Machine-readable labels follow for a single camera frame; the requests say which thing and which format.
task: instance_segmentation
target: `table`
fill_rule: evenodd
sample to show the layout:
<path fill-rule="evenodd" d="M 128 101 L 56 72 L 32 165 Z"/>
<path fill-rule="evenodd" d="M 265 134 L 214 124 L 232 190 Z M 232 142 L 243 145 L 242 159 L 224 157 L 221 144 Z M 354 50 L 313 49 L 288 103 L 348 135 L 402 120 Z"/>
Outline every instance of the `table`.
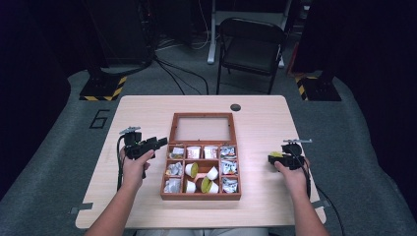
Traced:
<path fill-rule="evenodd" d="M 230 105 L 240 104 L 240 111 Z M 89 228 L 108 205 L 117 186 L 116 143 L 119 132 L 141 126 L 143 139 L 169 137 L 175 112 L 232 112 L 239 148 L 240 201 L 163 201 L 160 184 L 167 146 L 149 161 L 127 228 L 274 227 L 294 225 L 293 207 L 283 177 L 268 163 L 268 154 L 281 150 L 283 140 L 298 139 L 286 100 L 279 95 L 129 95 L 123 96 L 110 126 L 76 225 Z M 319 200 L 312 179 L 311 201 Z M 322 222 L 326 215 L 316 209 Z"/>
<path fill-rule="evenodd" d="M 253 21 L 267 22 L 275 24 L 281 27 L 283 30 L 286 26 L 288 18 L 288 12 L 291 6 L 292 0 L 286 0 L 285 11 L 283 13 L 255 13 L 255 12 L 226 12 L 217 11 L 215 8 L 215 0 L 211 1 L 211 38 L 208 50 L 208 64 L 214 63 L 215 57 L 215 46 L 216 46 L 216 35 L 215 27 L 230 17 L 243 18 Z M 279 68 L 284 67 L 284 62 L 281 59 L 279 62 Z"/>

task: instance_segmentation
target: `chair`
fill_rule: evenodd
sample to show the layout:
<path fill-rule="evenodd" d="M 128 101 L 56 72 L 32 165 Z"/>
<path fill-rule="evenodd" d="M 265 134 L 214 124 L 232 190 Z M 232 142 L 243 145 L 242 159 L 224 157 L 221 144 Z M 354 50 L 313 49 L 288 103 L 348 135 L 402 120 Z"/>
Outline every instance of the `chair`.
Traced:
<path fill-rule="evenodd" d="M 275 80 L 281 59 L 285 33 L 269 23 L 228 18 L 219 27 L 220 55 L 217 73 L 217 89 L 220 88 L 222 67 L 269 76 L 268 94 Z"/>

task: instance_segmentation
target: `black speaker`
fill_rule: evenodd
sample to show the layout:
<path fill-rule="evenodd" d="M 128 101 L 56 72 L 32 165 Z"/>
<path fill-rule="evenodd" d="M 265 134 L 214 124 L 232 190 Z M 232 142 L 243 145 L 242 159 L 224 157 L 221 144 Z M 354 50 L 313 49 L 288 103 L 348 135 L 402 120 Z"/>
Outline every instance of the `black speaker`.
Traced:
<path fill-rule="evenodd" d="M 155 33 L 149 1 L 85 1 L 109 66 L 151 62 Z"/>

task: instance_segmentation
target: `yellow object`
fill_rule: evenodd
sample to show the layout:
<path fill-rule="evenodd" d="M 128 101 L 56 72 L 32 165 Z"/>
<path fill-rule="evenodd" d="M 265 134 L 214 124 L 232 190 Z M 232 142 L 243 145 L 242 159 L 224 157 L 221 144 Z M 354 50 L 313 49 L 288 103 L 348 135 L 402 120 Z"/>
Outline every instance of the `yellow object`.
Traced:
<path fill-rule="evenodd" d="M 199 165 L 194 162 L 191 166 L 191 178 L 196 178 L 197 173 L 199 172 Z"/>
<path fill-rule="evenodd" d="M 211 185 L 212 181 L 208 177 L 205 177 L 202 182 L 202 192 L 204 194 L 208 193 L 209 189 L 211 188 Z"/>
<path fill-rule="evenodd" d="M 278 151 L 272 151 L 269 155 L 273 157 L 282 157 L 282 153 Z"/>

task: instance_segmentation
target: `wrist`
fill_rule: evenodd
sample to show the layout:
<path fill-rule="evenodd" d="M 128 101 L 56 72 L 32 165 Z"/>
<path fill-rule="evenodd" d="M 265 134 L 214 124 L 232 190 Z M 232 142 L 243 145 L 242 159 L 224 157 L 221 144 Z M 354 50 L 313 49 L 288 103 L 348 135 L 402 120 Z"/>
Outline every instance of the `wrist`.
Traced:
<path fill-rule="evenodd" d="M 123 190 L 124 192 L 128 192 L 130 194 L 136 195 L 139 188 L 140 188 L 140 186 L 137 185 L 137 184 L 129 183 L 129 182 L 123 182 L 122 186 L 120 187 L 120 190 Z"/>

